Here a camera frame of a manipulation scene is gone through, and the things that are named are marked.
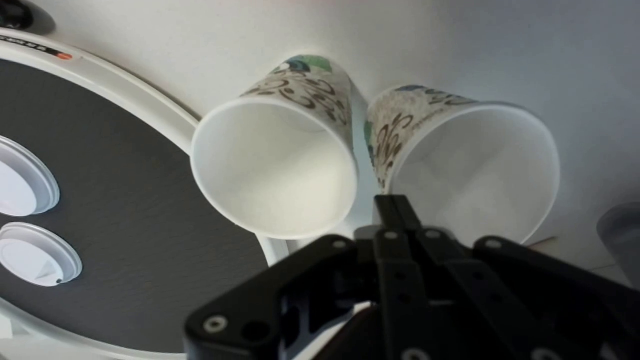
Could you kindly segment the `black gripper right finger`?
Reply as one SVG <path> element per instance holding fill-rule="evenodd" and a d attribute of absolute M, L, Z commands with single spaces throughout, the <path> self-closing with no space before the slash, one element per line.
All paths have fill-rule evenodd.
<path fill-rule="evenodd" d="M 431 360 L 640 360 L 640 291 L 500 235 L 470 248 L 405 195 L 375 199 L 384 351 Z"/>

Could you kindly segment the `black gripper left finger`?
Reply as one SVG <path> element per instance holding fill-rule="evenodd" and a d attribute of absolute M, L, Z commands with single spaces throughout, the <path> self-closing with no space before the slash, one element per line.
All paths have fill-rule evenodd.
<path fill-rule="evenodd" d="M 400 360 L 400 240 L 322 235 L 185 321 L 189 360 L 293 360 L 341 330 L 317 360 Z"/>

